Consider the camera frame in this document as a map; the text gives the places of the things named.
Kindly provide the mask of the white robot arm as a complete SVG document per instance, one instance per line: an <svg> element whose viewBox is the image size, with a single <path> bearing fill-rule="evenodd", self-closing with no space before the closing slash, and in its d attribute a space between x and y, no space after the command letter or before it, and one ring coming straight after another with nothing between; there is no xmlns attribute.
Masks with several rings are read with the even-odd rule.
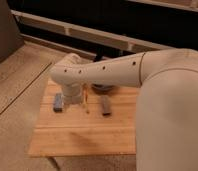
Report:
<svg viewBox="0 0 198 171"><path fill-rule="evenodd" d="M51 69L67 103L83 83L138 87L137 171L198 171L198 51L147 51L83 64L70 53Z"/></svg>

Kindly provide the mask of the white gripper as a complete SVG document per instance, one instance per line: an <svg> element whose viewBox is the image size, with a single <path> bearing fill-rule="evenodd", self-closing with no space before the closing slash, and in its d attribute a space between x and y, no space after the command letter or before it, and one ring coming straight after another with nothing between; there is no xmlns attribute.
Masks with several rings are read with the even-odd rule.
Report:
<svg viewBox="0 0 198 171"><path fill-rule="evenodd" d="M62 86L62 98L65 104L80 104L83 102L83 87L81 84Z"/></svg>

